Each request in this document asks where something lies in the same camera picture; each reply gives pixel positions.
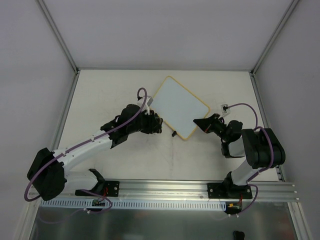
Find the yellow framed whiteboard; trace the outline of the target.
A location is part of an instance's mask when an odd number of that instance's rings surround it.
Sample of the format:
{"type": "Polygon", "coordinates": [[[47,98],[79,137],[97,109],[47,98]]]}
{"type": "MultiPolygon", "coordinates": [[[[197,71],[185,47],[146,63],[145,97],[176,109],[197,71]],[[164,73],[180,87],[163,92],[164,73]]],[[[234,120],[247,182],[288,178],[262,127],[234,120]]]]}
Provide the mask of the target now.
{"type": "Polygon", "coordinates": [[[183,140],[188,140],[210,107],[171,76],[167,76],[153,96],[150,108],[183,140]]]}

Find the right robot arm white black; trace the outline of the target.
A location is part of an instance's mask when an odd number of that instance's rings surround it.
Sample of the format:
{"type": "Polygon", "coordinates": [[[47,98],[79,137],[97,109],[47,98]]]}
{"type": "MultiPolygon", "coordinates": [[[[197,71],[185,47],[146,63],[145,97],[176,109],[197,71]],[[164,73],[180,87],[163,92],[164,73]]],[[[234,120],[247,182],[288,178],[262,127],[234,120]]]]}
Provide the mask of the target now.
{"type": "Polygon", "coordinates": [[[243,123],[237,120],[225,124],[217,113],[193,122],[204,133],[214,133],[220,138],[221,153],[225,158],[244,158],[221,183],[207,184],[209,199],[252,199],[250,181],[286,160],[285,150],[271,128],[244,129],[243,123]]]}

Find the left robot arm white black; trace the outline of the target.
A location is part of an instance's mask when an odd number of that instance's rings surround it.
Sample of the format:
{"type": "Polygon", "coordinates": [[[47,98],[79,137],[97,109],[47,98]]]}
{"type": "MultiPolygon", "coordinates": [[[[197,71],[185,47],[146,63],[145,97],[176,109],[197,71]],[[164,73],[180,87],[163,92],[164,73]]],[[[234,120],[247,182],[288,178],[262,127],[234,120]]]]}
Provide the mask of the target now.
{"type": "Polygon", "coordinates": [[[28,197],[31,187],[44,201],[54,199],[65,190],[72,190],[77,196],[109,196],[111,186],[96,169],[90,168],[83,173],[72,169],[98,152],[124,143],[130,134],[160,134],[162,123],[163,119],[153,110],[142,110],[136,104],[129,104],[89,139],[53,151],[46,147],[39,150],[27,173],[29,183],[24,199],[32,201],[28,197]]]}

